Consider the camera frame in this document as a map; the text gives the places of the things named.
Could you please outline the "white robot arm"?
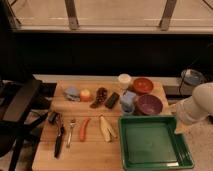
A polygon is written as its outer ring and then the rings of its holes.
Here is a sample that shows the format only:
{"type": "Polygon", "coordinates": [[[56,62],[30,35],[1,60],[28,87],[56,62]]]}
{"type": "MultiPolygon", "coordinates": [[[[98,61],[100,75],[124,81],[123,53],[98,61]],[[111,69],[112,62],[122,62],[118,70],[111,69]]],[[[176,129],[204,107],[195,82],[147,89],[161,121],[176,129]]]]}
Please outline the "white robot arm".
{"type": "Polygon", "coordinates": [[[192,95],[176,103],[176,115],[186,125],[192,125],[213,116],[213,83],[194,88],[192,95]]]}

